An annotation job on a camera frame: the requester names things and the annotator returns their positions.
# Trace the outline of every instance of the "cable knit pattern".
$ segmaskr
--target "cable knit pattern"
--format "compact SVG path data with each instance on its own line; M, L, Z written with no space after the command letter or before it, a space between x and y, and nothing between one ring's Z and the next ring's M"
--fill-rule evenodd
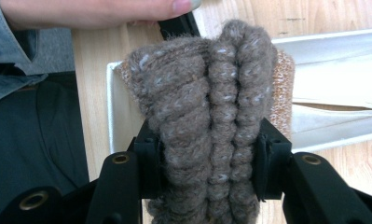
M253 142L272 104L276 49L267 33L230 21L216 40L177 38L134 51L124 76L165 145L169 187L154 223L254 223Z

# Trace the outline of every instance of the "person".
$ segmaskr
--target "person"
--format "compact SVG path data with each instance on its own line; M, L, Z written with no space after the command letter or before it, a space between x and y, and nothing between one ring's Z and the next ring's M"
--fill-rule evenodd
M27 189L49 185L66 194L89 182L76 79L49 77L44 63L38 76L29 76L36 70L25 75L22 66L14 66L41 56L40 33L65 31L69 37L69 28L163 21L199 7L200 1L0 0L0 212Z

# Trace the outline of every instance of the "dark pants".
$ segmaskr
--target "dark pants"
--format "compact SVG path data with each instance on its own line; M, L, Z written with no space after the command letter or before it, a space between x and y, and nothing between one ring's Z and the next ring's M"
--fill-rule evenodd
M0 100L0 212L27 189L66 194L89 182L75 75Z

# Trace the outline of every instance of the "human hand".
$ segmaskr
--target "human hand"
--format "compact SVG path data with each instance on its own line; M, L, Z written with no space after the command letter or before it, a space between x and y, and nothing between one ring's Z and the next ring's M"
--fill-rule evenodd
M130 21L164 21L200 6L201 0L0 0L13 30L68 27L100 29Z

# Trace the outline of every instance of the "wooden table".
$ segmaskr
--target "wooden table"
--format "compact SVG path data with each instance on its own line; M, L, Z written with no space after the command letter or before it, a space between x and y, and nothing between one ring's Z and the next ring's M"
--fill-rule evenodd
M372 28L372 0L204 0L193 13L205 37L217 36L223 22L229 19L263 26L273 38ZM156 26L129 25L97 31L74 30L72 36L92 180L99 175L109 154L106 65L125 59L133 49L162 39ZM132 110L129 104L124 104L124 114L119 115L127 128L118 138L126 145L140 127L140 122L127 122ZM372 194L372 140L318 154L326 157L351 186ZM262 204L258 223L284 222L280 202Z

